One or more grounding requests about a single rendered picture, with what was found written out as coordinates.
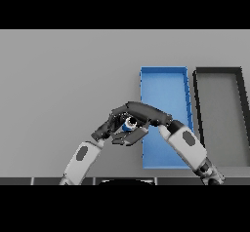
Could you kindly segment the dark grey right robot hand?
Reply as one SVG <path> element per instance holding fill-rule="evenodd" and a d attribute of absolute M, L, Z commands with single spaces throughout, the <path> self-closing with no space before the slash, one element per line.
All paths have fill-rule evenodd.
<path fill-rule="evenodd" d="M 137 128 L 130 132 L 121 132 L 124 134 L 123 145 L 126 146 L 135 144 L 137 141 L 147 135 L 149 126 L 159 127 L 160 125 L 163 125 L 165 127 L 169 127 L 173 121 L 178 121 L 174 120 L 171 114 L 168 114 L 148 104 L 135 101 L 129 101 L 121 107 L 113 109 L 112 111 L 118 113 L 128 112 L 130 114 L 129 117 L 133 117 L 137 120 Z"/>

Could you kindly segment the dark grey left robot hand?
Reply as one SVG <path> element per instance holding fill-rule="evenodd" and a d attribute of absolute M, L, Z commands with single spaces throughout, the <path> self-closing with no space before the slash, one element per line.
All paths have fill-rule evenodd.
<path fill-rule="evenodd" d="M 112 111 L 108 119 L 91 134 L 91 137 L 95 141 L 99 141 L 101 139 L 106 140 L 111 136 L 113 144 L 123 145 L 124 134 L 116 134 L 115 132 L 122 127 L 129 116 L 128 112 L 118 113 Z"/>

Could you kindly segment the blue pipe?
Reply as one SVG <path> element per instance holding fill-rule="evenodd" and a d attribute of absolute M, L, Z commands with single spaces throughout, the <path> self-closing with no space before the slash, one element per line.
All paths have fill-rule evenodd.
<path fill-rule="evenodd" d="M 137 128 L 137 120 L 133 117 L 128 117 L 122 126 L 124 132 L 133 131 L 135 128 Z"/>

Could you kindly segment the dark grey bin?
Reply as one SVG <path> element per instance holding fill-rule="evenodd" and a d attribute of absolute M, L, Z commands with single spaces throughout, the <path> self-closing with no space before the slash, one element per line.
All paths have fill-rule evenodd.
<path fill-rule="evenodd" d="M 250 108 L 241 67 L 192 73 L 200 141 L 219 167 L 250 167 Z"/>

